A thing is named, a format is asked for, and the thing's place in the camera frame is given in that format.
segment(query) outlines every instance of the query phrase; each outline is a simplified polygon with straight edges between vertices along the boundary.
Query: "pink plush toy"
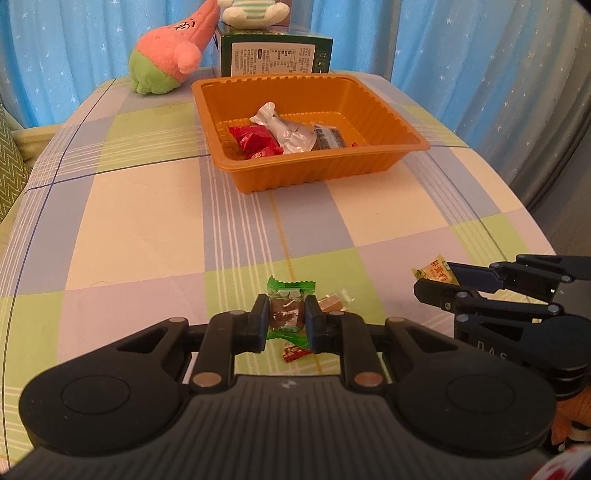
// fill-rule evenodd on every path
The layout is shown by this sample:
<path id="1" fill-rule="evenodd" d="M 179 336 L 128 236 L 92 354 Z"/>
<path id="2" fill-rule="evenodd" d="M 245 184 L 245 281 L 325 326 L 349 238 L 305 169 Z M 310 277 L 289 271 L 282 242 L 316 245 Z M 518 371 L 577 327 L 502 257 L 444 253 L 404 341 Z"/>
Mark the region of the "pink plush toy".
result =
<path id="1" fill-rule="evenodd" d="M 220 19 L 217 0 L 182 22 L 146 32 L 129 57 L 131 86 L 138 93 L 167 93 L 179 87 L 199 65 Z"/>

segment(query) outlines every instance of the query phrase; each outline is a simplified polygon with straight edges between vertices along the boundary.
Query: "cardboard box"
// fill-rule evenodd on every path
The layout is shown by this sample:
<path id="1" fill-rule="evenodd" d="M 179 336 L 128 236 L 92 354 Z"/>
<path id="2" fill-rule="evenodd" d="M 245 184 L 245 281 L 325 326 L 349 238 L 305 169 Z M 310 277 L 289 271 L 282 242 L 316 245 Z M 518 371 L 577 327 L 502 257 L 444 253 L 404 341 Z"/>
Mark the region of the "cardboard box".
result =
<path id="1" fill-rule="evenodd" d="M 328 73 L 333 40 L 300 27 L 236 30 L 221 22 L 213 37 L 218 77 L 266 73 Z"/>

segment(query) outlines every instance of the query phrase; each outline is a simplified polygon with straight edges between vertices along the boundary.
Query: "green candy wrapper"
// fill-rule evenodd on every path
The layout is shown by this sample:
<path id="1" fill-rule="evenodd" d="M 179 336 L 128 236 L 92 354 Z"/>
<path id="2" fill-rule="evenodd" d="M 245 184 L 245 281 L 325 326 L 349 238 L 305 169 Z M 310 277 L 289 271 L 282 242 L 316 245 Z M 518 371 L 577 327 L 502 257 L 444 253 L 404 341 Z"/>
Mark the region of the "green candy wrapper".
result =
<path id="1" fill-rule="evenodd" d="M 271 322 L 267 339 L 281 338 L 302 348 L 308 348 L 304 330 L 304 299 L 316 290 L 316 282 L 282 282 L 274 277 L 267 282 L 271 301 Z"/>

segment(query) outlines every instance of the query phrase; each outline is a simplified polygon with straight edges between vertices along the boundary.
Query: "yellow snack packet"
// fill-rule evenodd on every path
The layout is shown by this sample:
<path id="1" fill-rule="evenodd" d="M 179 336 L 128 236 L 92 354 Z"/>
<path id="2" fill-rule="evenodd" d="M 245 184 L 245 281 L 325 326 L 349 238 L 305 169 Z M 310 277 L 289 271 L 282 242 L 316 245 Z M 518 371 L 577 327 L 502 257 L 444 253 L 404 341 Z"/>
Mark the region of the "yellow snack packet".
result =
<path id="1" fill-rule="evenodd" d="M 413 275 L 417 280 L 426 278 L 428 280 L 436 280 L 444 283 L 451 283 L 453 285 L 459 285 L 456 276 L 453 274 L 452 269 L 449 268 L 445 259 L 438 255 L 437 258 L 429 263 L 424 268 L 412 269 Z"/>

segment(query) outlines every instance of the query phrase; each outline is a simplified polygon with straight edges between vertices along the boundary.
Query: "round pad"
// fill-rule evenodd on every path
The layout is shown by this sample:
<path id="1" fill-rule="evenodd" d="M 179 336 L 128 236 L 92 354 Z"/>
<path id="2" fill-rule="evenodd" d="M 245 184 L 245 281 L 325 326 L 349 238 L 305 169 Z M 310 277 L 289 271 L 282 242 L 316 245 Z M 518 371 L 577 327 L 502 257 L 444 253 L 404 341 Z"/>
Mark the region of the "round pad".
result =
<path id="1" fill-rule="evenodd" d="M 537 447 L 556 412 L 554 392 L 541 377 L 478 351 L 429 355 L 395 395 L 417 436 L 463 456 L 509 456 Z"/>
<path id="2" fill-rule="evenodd" d="M 105 348 L 34 378 L 19 411 L 34 446 L 94 456 L 152 438 L 180 404 L 178 384 L 149 355 Z"/>
<path id="3" fill-rule="evenodd" d="M 545 360 L 556 370 L 586 369 L 591 362 L 591 322 L 582 317 L 564 315 L 544 320 L 535 326 L 536 335 L 524 335 L 521 344 L 545 352 Z"/>
<path id="4" fill-rule="evenodd" d="M 92 375 L 74 380 L 61 394 L 61 400 L 66 407 L 85 415 L 114 411 L 128 398 L 127 383 L 106 375 Z"/>

